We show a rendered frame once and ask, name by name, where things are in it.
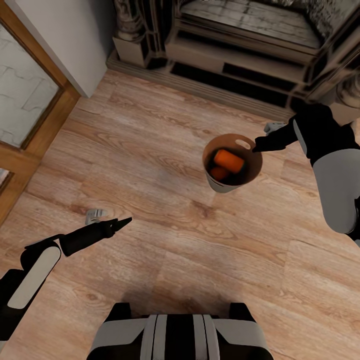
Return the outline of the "trash can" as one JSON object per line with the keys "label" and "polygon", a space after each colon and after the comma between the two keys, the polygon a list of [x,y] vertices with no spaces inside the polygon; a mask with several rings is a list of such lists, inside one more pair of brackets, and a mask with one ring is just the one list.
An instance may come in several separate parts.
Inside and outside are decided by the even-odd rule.
{"label": "trash can", "polygon": [[[245,148],[244,146],[236,143],[236,140],[242,140],[248,143],[251,148]],[[232,190],[237,189],[238,187],[244,186],[252,182],[256,177],[258,177],[263,167],[263,156],[262,152],[253,153],[253,149],[255,147],[256,143],[253,140],[246,136],[234,133],[220,135],[209,141],[209,143],[203,150],[202,162],[206,175],[208,177],[207,180],[211,188],[216,193],[229,193]],[[211,176],[209,176],[209,170],[216,166],[212,159],[218,149],[225,149],[245,160],[245,167],[243,171],[238,174],[234,180],[230,181],[228,184],[225,185],[219,183],[223,187],[215,184],[214,182],[218,182],[214,180]]]}

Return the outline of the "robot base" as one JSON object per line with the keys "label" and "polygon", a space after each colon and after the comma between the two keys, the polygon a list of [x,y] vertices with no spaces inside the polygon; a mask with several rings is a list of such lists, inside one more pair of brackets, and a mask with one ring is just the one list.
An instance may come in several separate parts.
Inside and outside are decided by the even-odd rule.
{"label": "robot base", "polygon": [[[87,360],[140,360],[145,325],[150,315],[131,319],[129,302],[117,302],[97,330]],[[220,360],[274,360],[262,327],[244,302],[231,302],[229,319],[211,315]]]}

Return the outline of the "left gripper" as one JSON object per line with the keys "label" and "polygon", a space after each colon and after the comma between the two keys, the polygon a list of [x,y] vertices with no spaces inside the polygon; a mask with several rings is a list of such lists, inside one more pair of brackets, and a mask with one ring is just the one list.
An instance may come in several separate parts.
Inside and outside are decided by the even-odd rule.
{"label": "left gripper", "polygon": [[104,238],[109,239],[110,237],[114,236],[116,231],[126,226],[132,220],[132,217],[120,221],[115,218],[108,221],[101,221],[100,223],[86,225],[80,229],[77,229],[76,231],[80,235],[84,249],[103,240]]}

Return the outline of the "robot trunk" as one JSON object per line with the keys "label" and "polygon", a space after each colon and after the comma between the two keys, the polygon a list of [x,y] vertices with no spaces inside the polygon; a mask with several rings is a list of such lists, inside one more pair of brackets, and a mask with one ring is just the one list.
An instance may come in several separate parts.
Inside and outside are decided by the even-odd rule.
{"label": "robot trunk", "polygon": [[140,360],[220,360],[210,314],[151,314],[140,350]]}

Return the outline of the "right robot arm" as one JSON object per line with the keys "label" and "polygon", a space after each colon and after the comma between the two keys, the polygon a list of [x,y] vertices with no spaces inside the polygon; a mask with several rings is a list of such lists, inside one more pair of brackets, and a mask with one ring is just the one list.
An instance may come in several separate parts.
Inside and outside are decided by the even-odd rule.
{"label": "right robot arm", "polygon": [[264,131],[252,152],[282,151],[299,141],[314,171],[325,221],[360,247],[360,146],[352,127],[340,126],[332,109],[319,102],[302,109],[289,124],[267,122]]}

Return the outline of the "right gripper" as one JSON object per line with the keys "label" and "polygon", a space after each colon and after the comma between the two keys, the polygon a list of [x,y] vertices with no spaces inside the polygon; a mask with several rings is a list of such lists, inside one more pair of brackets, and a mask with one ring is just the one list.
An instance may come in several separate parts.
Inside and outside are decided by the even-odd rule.
{"label": "right gripper", "polygon": [[268,136],[259,136],[255,139],[256,147],[252,150],[253,153],[256,152],[273,152],[273,151],[282,151],[286,149],[288,143],[284,143],[279,135],[280,130],[271,133]]}

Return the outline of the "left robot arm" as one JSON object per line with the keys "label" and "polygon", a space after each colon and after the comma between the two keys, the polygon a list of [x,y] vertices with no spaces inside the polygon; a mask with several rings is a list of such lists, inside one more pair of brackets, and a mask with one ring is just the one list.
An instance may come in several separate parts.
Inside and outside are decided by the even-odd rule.
{"label": "left robot arm", "polygon": [[[27,245],[20,256],[23,270],[10,269],[0,279],[0,353],[60,260],[61,249],[66,257],[70,257],[104,238],[109,239],[133,220],[132,217],[120,221],[117,218],[108,221],[91,220],[107,215],[105,209],[88,210],[86,226]],[[55,242],[57,239],[61,249]]]}

